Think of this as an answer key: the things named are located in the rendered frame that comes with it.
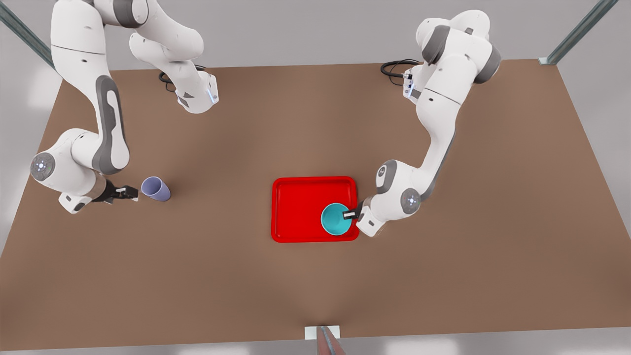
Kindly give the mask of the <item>teal bowl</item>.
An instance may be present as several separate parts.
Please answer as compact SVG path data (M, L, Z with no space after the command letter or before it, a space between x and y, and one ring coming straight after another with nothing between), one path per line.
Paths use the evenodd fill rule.
M325 232L333 236L341 236L350 230L353 220L345 219L344 213L349 209L339 203L327 205L320 216L320 222Z

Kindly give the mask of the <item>lavender cup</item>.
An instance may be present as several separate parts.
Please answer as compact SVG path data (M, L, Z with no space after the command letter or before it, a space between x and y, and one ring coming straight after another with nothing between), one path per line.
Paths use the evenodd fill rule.
M171 198L171 191L157 176L147 177L140 185L140 190L145 196L156 201L165 202Z

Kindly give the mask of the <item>red tray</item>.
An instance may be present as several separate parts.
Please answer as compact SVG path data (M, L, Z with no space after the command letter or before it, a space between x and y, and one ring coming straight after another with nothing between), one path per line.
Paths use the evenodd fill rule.
M340 228L324 228L322 212L340 205ZM275 180L271 198L271 238L278 243L356 240L359 230L341 214L357 205L355 181L349 176L283 177Z

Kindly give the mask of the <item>silver frame post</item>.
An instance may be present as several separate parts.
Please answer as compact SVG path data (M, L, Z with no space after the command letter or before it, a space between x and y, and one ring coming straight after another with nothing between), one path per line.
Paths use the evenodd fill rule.
M618 0L598 0L596 5L577 23L570 33L552 52L538 62L543 66L554 66L617 4Z
M316 340L317 355L347 355L340 344L340 326L320 325L304 327L306 340Z
M25 45L42 58L52 69L56 69L51 50L25 23L0 0L0 22L4 23Z

